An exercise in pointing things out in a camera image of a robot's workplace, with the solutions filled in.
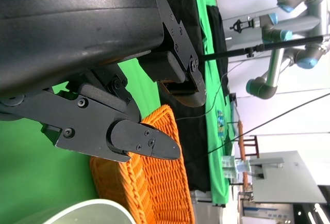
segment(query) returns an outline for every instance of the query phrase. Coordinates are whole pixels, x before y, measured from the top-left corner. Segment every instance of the black cable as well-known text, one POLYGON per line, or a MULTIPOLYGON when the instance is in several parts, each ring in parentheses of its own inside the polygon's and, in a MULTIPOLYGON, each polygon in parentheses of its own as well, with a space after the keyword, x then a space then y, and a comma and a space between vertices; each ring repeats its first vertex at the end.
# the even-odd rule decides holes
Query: black cable
POLYGON ((191 163, 191 162, 197 161, 197 160, 203 158, 204 156, 208 156, 209 154, 211 154, 211 153, 213 153, 214 151, 216 151, 216 150, 218 150, 218 149, 224 147, 225 145, 231 143, 232 141, 235 141, 236 139, 238 139, 238 138, 240 138, 240 137, 242 137, 242 136, 244 136, 244 135, 246 135, 246 134, 248 134, 248 133, 250 133, 250 132, 252 132, 252 131, 254 131, 254 130, 260 128, 260 127, 262 127, 262 126, 265 126, 266 124, 268 124, 268 123, 270 123, 270 122, 272 122, 272 121, 274 121, 274 120, 276 120, 276 119, 278 119, 278 118, 280 118, 280 117, 286 115, 287 113, 290 113, 290 112, 292 112, 292 111, 294 111, 294 110, 296 110, 296 109, 298 109, 298 108, 300 108, 300 107, 303 107, 303 106, 305 106, 305 105, 307 105, 307 104, 310 104, 310 103, 312 103, 312 102, 314 102, 314 101, 317 101, 317 100, 322 99, 322 98, 324 98, 324 97, 326 97, 326 96, 329 96, 329 95, 330 95, 330 92, 327 93, 327 94, 325 94, 325 95, 323 95, 323 96, 320 96, 320 97, 318 97, 318 98, 316 98, 316 99, 310 100, 310 101, 308 101, 308 102, 306 102, 306 103, 304 103, 304 104, 298 105, 297 107, 292 108, 292 109, 290 109, 290 110, 288 110, 288 111, 286 111, 286 112, 280 114, 279 116, 274 117, 274 118, 270 119, 269 121, 264 122, 263 124, 254 127, 253 129, 251 129, 251 130, 249 130, 249 131, 247 131, 247 132, 245 132, 245 133, 243 133, 243 134, 241 134, 241 135, 235 137, 234 139, 232 139, 232 140, 230 140, 230 141, 228 141, 228 142, 225 142, 223 145, 221 145, 221 146, 219 146, 219 147, 217 147, 217 148, 215 148, 215 149, 213 149, 213 150, 211 150, 211 151, 209 151, 209 152, 207 152, 207 153, 201 155, 200 157, 195 158, 195 159, 193 159, 193 160, 191 160, 191 161, 186 162, 185 165, 187 165, 187 164, 189 164, 189 163, 191 163))

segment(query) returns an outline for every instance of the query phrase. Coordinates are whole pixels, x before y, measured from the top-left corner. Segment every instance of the cable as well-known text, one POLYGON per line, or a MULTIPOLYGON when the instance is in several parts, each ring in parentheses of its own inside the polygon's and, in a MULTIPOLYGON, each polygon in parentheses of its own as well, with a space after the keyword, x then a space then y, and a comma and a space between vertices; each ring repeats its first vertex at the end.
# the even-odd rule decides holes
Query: cable
POLYGON ((290 109, 290 110, 288 110, 288 111, 286 111, 286 112, 284 112, 284 113, 278 115, 277 117, 274 117, 274 118, 270 119, 269 121, 264 122, 263 124, 254 127, 253 129, 251 129, 251 130, 249 130, 249 131, 247 131, 247 132, 245 132, 245 133, 243 133, 243 134, 241 134, 241 135, 235 137, 234 139, 232 139, 232 140, 230 140, 230 141, 228 141, 228 142, 225 142, 223 145, 221 145, 221 146, 219 146, 219 147, 217 147, 217 148, 215 148, 215 149, 213 149, 213 150, 211 150, 211 151, 209 151, 209 152, 207 152, 207 153, 201 155, 200 157, 198 157, 198 158, 196 158, 196 159, 193 159, 193 160, 191 160, 191 161, 186 162, 185 165, 187 165, 187 164, 189 164, 189 163, 191 163, 191 162, 197 161, 197 160, 203 158, 204 156, 208 156, 209 154, 211 154, 211 153, 213 153, 214 151, 216 151, 216 150, 218 150, 218 149, 224 147, 225 145, 231 143, 232 141, 235 141, 236 139, 238 139, 238 138, 240 138, 240 137, 242 137, 242 136, 244 136, 244 135, 246 135, 246 134, 248 134, 248 133, 250 133, 250 132, 252 132, 252 131, 254 131, 254 130, 260 128, 260 127, 262 127, 262 126, 265 126, 266 124, 268 124, 268 123, 270 123, 270 122, 272 122, 272 121, 274 121, 274 120, 276 120, 276 119, 278 119, 278 118, 280 118, 280 117, 282 117, 282 116, 284 116, 284 115, 286 115, 286 114, 288 114, 288 113, 290 113, 290 112, 292 112, 292 111, 294 111, 294 110, 296 110, 296 109, 298 109, 298 108, 300 108, 300 107, 303 107, 303 106, 305 106, 305 105, 307 105, 307 104, 310 104, 310 103, 312 103, 312 102, 315 102, 315 101, 317 101, 317 100, 319 100, 319 99, 325 98, 326 96, 329 96, 329 95, 330 95, 330 92, 327 93, 327 94, 325 94, 325 95, 323 95, 323 96, 320 96, 320 97, 318 97, 318 98, 316 98, 316 99, 310 100, 310 101, 308 101, 308 102, 306 102, 306 103, 304 103, 304 104, 298 105, 297 107, 292 108, 292 109, 290 109))
MULTIPOLYGON (((261 57, 264 53, 266 53, 267 51, 264 51, 263 53, 261 53, 259 56, 257 56, 257 57, 255 57, 255 58, 253 58, 253 59, 258 59, 259 57, 261 57)), ((232 70, 234 70, 235 68, 237 68, 238 66, 240 66, 240 65, 242 65, 243 63, 245 62, 245 60, 244 61, 241 61, 241 63, 239 63, 239 64, 237 64, 236 66, 234 66, 232 69, 230 69, 228 72, 226 72, 222 77, 221 77, 221 80, 220 80, 220 86, 219 86, 219 88, 218 88, 218 91, 217 91, 217 93, 216 93, 216 96, 215 96, 215 98, 214 98, 214 100, 213 100, 213 104, 212 104, 212 107, 211 107, 211 109, 209 109, 207 112, 205 112, 204 114, 202 114, 202 115, 200 115, 200 116, 197 116, 197 117, 182 117, 182 118, 178 118, 178 119, 175 119, 175 121, 180 121, 180 120, 185 120, 185 119, 194 119, 194 118, 201 118, 201 117, 203 117, 203 116, 206 116, 213 108, 214 108, 214 106, 215 106, 215 104, 216 104, 216 100, 217 100, 217 96, 218 96, 218 93, 219 93, 219 91, 220 91, 220 89, 221 89, 221 86, 222 86, 222 79, 223 79, 223 77, 224 76, 226 76, 228 73, 230 73, 232 70)))

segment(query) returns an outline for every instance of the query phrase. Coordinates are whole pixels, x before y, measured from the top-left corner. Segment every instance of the black cloth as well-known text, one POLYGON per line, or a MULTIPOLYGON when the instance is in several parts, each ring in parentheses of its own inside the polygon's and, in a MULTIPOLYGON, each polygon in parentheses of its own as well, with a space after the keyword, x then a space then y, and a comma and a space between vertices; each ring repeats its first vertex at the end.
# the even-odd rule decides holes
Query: black cloth
MULTIPOLYGON (((196 0, 168 0, 168 2, 175 15, 175 18, 178 21, 183 22, 192 45, 197 52, 197 55, 203 55, 203 34, 196 0)), ((219 18, 219 12, 217 13, 217 16, 215 15, 215 12, 212 11, 212 13, 212 20, 214 20, 214 23, 216 23, 217 18, 219 18)), ((215 32, 215 34, 217 35, 217 38, 221 37, 221 35, 218 35, 218 32, 215 32)), ((221 43, 219 46, 214 46, 214 49, 217 49, 217 51, 219 51, 220 48, 223 49, 223 43, 221 43)), ((203 78, 205 78, 205 64, 201 61, 199 63, 199 70, 202 73, 203 78)), ((224 73, 226 73, 226 70, 227 66, 225 70, 219 70, 219 73, 223 73, 224 71, 224 73)), ((161 86, 159 86, 158 89, 161 104, 170 105, 174 111, 176 119, 182 117, 197 117, 205 113, 205 106, 198 108, 186 107, 185 105, 179 103, 174 97, 168 95, 161 86)), ((194 159, 199 158, 201 155, 208 152, 205 116, 194 119, 185 119, 181 121, 179 120, 177 121, 177 126, 179 130, 182 152, 186 162, 185 166, 189 189, 210 191, 208 156, 204 156, 203 158, 193 161, 194 159)))
MULTIPOLYGON (((222 53, 227 51, 227 45, 225 40, 225 33, 223 29, 223 22, 219 9, 217 6, 206 6, 207 16, 210 22, 212 31, 213 48, 215 53, 222 53)), ((219 71, 219 77, 221 80, 221 86, 223 95, 226 97, 229 94, 228 89, 228 58, 222 58, 217 60, 217 67, 219 71)))

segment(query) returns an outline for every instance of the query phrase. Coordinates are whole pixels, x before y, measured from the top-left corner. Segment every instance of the woven texture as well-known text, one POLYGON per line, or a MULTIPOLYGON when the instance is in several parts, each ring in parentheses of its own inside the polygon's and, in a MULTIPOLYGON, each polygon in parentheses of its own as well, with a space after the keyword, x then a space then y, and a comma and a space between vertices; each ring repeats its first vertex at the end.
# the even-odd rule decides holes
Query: woven texture
MULTIPOLYGON (((180 147, 169 106, 160 107, 142 122, 168 134, 180 147)), ((90 167, 100 198, 123 205, 137 224, 194 224, 182 153, 175 161, 132 153, 129 156, 131 159, 127 163, 91 158, 90 167)))

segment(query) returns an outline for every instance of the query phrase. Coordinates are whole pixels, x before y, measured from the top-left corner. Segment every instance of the screw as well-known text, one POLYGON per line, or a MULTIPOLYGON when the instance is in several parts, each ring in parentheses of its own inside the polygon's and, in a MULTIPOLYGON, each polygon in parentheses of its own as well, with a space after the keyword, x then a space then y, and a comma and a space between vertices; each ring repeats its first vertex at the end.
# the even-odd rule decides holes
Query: screw
POLYGON ((149 147, 152 147, 154 144, 155 144, 155 140, 153 140, 153 139, 149 140, 149 142, 148 142, 149 147))
POLYGON ((114 81, 114 87, 115 87, 115 89, 119 89, 120 88, 120 81, 118 79, 116 79, 114 81))
POLYGON ((65 129, 64 132, 63 132, 63 136, 65 138, 71 138, 73 136, 72 129, 65 129))
POLYGON ((86 100, 85 99, 79 99, 78 100, 78 106, 79 107, 84 107, 86 104, 86 100))
POLYGON ((192 60, 190 62, 190 69, 191 69, 192 72, 195 72, 196 71, 196 63, 195 63, 194 60, 192 60))

